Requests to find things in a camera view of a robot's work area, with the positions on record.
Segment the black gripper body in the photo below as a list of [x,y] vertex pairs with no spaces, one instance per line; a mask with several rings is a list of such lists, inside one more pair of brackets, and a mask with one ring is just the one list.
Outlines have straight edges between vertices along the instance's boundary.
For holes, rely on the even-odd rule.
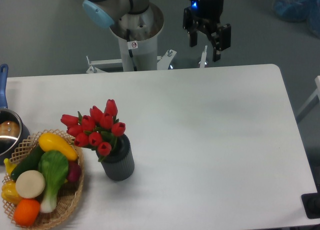
[[190,34],[200,31],[212,35],[221,23],[224,0],[190,0],[190,6],[183,10],[183,29]]

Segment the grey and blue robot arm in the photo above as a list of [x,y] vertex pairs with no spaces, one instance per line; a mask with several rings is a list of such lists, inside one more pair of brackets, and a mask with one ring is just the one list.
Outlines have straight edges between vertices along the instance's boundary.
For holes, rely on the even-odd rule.
[[[231,25],[220,21],[224,0],[189,0],[183,10],[182,27],[189,35],[189,46],[198,43],[198,32],[213,47],[214,62],[231,46]],[[127,42],[155,37],[164,26],[162,11],[150,0],[84,0],[82,7],[99,27],[108,29]]]

